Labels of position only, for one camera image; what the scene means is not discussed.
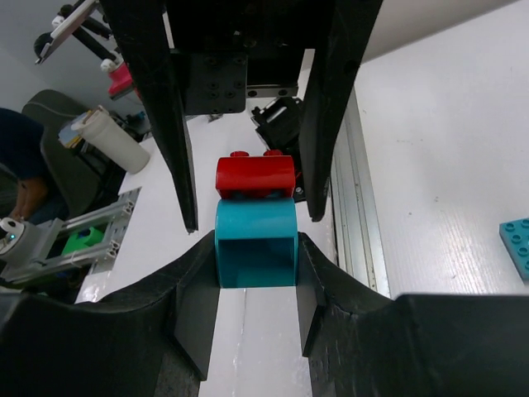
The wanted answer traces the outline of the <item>white cylindrical container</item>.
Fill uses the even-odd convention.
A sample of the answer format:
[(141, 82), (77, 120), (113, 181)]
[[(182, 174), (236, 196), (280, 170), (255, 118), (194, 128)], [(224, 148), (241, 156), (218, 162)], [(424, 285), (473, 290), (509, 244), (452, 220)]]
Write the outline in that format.
[(137, 174), (150, 161), (150, 154), (102, 106), (88, 111), (71, 128), (128, 173)]

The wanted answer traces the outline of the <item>red clamp tool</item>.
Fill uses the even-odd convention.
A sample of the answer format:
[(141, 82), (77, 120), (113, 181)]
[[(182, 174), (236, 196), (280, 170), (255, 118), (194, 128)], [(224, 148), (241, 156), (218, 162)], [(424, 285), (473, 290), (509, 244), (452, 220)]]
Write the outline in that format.
[(124, 61), (117, 63), (105, 59), (102, 61), (100, 69), (111, 80), (111, 85), (107, 91), (111, 100), (117, 100), (135, 90), (136, 87)]

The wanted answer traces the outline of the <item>person in dark shirt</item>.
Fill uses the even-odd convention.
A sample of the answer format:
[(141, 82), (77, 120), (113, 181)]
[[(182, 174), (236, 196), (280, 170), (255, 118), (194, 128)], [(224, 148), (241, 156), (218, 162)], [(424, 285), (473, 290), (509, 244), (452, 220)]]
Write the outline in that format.
[(30, 117), (1, 108), (1, 165), (17, 178), (17, 201), (11, 212), (29, 221), (50, 195), (49, 173), (41, 154), (45, 128)]

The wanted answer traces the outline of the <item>teal oval lego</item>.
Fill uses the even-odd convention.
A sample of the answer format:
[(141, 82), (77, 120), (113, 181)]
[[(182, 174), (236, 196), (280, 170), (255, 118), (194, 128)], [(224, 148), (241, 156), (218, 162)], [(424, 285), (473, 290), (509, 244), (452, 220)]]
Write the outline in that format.
[(294, 200), (220, 200), (215, 249), (223, 289), (295, 286), (298, 223)]

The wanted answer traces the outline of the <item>aluminium extrusion stand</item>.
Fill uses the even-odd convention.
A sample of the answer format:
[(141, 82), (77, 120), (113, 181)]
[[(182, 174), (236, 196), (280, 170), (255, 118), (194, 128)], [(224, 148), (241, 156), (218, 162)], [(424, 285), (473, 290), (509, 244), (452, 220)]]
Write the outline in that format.
[(23, 289), (70, 270), (113, 264), (140, 192), (129, 190), (116, 202), (67, 221), (33, 225), (3, 218), (1, 285)]

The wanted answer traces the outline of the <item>green printed part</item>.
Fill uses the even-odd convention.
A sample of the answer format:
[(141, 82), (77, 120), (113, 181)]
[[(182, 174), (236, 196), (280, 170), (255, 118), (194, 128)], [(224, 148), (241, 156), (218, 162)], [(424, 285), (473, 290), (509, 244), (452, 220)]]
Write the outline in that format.
[(69, 236), (62, 254), (66, 255), (74, 251), (82, 251), (100, 243), (104, 234), (95, 227), (89, 227)]

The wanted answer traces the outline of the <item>teal flat lego plate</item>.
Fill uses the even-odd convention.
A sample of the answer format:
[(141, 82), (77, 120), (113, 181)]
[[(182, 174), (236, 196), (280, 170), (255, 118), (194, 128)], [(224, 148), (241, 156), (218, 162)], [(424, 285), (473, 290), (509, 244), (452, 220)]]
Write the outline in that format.
[(501, 223), (499, 235), (517, 273), (524, 282), (528, 282), (529, 219), (522, 218)]

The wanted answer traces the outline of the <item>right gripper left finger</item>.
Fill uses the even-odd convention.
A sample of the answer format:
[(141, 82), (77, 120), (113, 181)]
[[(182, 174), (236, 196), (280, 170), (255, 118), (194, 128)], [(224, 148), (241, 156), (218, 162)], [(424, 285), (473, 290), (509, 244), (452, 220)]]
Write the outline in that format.
[(196, 396), (219, 301), (215, 236), (96, 303), (1, 297), (4, 396)]

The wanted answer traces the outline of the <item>grey office chair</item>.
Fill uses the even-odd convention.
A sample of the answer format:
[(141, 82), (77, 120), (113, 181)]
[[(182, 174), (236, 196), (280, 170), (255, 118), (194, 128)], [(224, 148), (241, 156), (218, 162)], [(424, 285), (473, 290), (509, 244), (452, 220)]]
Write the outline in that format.
[(41, 154), (72, 218), (115, 202), (124, 176), (106, 155), (85, 141), (75, 148), (60, 142), (60, 133), (87, 111), (83, 104), (53, 89), (36, 93), (21, 110), (44, 127)]

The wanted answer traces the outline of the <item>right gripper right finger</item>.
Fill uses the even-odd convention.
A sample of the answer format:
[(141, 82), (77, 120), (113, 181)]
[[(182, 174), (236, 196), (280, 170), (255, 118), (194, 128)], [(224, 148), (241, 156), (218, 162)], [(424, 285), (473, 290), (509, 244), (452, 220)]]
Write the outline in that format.
[(389, 299), (298, 237), (301, 349), (315, 396), (525, 396), (524, 295)]

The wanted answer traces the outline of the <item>red half-round lego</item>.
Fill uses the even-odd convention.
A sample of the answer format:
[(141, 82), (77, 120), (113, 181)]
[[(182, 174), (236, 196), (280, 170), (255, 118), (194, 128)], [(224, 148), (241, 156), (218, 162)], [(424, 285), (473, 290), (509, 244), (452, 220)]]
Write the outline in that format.
[(293, 158), (279, 151), (262, 156), (235, 151), (217, 162), (216, 190), (222, 199), (291, 199), (295, 187)]

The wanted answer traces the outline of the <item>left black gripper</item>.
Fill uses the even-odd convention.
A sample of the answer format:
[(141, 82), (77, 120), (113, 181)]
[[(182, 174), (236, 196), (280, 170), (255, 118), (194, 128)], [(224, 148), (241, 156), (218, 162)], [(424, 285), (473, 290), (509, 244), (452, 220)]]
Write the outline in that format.
[(188, 232), (198, 230), (198, 201), (185, 116), (239, 113), (251, 98), (297, 96), (303, 57), (315, 49), (298, 142), (309, 216), (322, 220), (336, 139), (380, 1), (109, 0), (101, 6)]

